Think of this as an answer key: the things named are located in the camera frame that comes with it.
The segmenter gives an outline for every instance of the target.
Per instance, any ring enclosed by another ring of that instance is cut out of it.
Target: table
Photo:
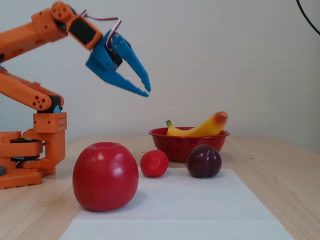
[[[150,136],[87,136],[66,144],[56,174],[40,185],[0,190],[0,240],[58,240],[80,206],[74,164],[96,142],[126,146],[137,162],[155,149]],[[296,240],[320,239],[320,155],[274,137],[228,136],[222,167],[233,170]],[[185,168],[171,162],[171,168]]]

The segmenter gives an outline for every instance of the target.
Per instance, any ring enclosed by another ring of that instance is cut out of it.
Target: cable
[[[310,26],[316,31],[317,34],[320,35],[320,31],[312,24],[312,22],[309,20],[309,18],[307,17],[307,15],[305,14],[304,10],[302,9],[302,6],[299,2],[299,0],[296,0],[296,3],[298,4],[299,6],[299,9],[302,13],[302,15],[304,16],[304,18],[306,19],[306,21],[310,24]]]
[[[81,15],[85,18],[89,18],[89,19],[93,19],[93,20],[97,20],[97,21],[113,21],[113,20],[118,20],[118,22],[114,25],[114,27],[112,28],[111,32],[108,35],[108,38],[106,40],[106,46],[109,47],[110,46],[110,42],[111,42],[111,38],[113,36],[113,34],[115,34],[115,32],[117,31],[118,27],[121,24],[121,19],[119,17],[93,17],[93,16],[89,16],[88,15],[88,11],[84,10]]]

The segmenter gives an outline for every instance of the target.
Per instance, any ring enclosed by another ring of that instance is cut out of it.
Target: red apple
[[[85,148],[73,170],[75,198],[91,211],[110,211],[129,203],[138,189],[135,158],[123,145],[98,142]]]
[[[193,148],[186,160],[186,167],[195,178],[214,177],[220,172],[221,166],[219,152],[205,144]]]

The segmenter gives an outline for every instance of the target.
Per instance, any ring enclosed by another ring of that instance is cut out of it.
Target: fruit bowl
[[[177,127],[180,130],[189,130],[193,127]],[[230,133],[222,130],[217,136],[185,137],[167,136],[167,127],[156,128],[148,133],[152,136],[156,149],[164,152],[171,162],[186,163],[189,153],[198,145],[210,145],[218,152],[225,144],[226,137]]]

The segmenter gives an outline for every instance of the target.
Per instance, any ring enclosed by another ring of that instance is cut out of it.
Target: white paper
[[[123,208],[81,210],[61,240],[293,240],[231,170],[194,178],[169,168],[162,178],[140,172],[138,191]]]

